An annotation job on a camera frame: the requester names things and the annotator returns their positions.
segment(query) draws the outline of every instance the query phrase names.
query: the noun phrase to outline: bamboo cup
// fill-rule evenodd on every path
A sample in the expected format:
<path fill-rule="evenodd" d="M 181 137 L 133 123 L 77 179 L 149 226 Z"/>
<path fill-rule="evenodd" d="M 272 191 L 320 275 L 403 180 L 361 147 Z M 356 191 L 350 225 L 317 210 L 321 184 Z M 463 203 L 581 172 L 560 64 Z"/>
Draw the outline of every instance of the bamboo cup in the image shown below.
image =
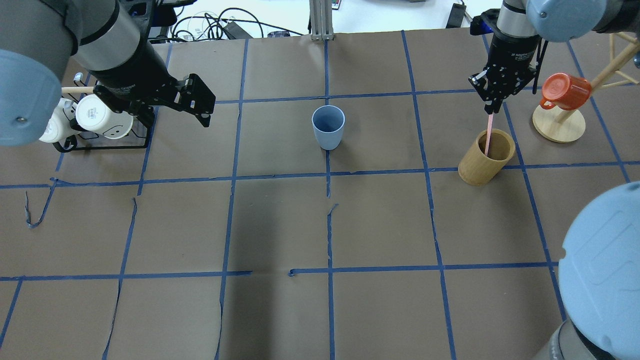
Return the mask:
<path fill-rule="evenodd" d="M 467 184 L 482 186 L 498 174 L 513 157 L 516 144 L 509 134 L 499 129 L 491 131 L 489 156 L 484 155 L 486 130 L 477 136 L 458 165 L 458 174 Z"/>

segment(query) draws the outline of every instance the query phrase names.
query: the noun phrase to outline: blue cup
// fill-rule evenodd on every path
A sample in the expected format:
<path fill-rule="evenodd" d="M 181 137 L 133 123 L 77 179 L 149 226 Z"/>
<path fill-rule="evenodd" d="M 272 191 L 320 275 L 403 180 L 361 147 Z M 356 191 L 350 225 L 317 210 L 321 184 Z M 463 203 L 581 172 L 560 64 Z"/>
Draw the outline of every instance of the blue cup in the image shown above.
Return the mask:
<path fill-rule="evenodd" d="M 333 105 L 320 106 L 311 116 L 314 135 L 321 148 L 334 150 L 342 140 L 344 113 Z"/>

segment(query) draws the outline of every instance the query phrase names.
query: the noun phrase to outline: cup handle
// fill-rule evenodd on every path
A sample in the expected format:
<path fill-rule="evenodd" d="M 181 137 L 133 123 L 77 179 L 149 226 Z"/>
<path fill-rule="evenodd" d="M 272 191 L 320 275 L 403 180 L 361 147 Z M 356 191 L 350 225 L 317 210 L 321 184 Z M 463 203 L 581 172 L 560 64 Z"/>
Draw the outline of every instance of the cup handle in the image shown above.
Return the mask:
<path fill-rule="evenodd" d="M 542 100 L 540 100 L 540 107 L 543 108 L 544 110 L 551 110 L 554 107 L 556 107 L 556 104 L 550 102 L 549 100 L 543 97 Z"/>

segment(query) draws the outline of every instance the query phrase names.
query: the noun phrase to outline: white mug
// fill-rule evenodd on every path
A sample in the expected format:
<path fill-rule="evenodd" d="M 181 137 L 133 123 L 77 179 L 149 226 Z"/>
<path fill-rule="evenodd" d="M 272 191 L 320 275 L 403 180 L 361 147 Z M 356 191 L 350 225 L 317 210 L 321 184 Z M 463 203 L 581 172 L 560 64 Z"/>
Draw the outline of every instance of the white mug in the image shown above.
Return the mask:
<path fill-rule="evenodd" d="M 71 128 L 70 121 L 76 117 L 76 103 L 61 98 L 58 105 L 53 109 L 53 114 L 47 127 L 44 129 L 44 134 L 40 137 L 41 142 L 60 142 L 71 135 L 79 134 L 80 131 L 73 130 Z"/>
<path fill-rule="evenodd" d="M 126 136 L 133 126 L 133 116 L 128 113 L 114 113 L 95 94 L 87 95 L 80 100 L 76 120 L 83 129 L 102 134 L 109 139 Z"/>

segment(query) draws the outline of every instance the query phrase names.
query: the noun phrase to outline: orange mug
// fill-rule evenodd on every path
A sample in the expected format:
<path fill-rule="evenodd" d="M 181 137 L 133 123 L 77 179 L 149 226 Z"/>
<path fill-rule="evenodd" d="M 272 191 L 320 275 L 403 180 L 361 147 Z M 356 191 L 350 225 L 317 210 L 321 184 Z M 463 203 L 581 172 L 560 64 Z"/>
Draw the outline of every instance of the orange mug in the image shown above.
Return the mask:
<path fill-rule="evenodd" d="M 558 105 L 562 110 L 576 110 L 591 96 L 591 84 L 587 79 L 576 78 L 564 72 L 549 76 L 542 85 L 540 106 L 549 110 Z"/>

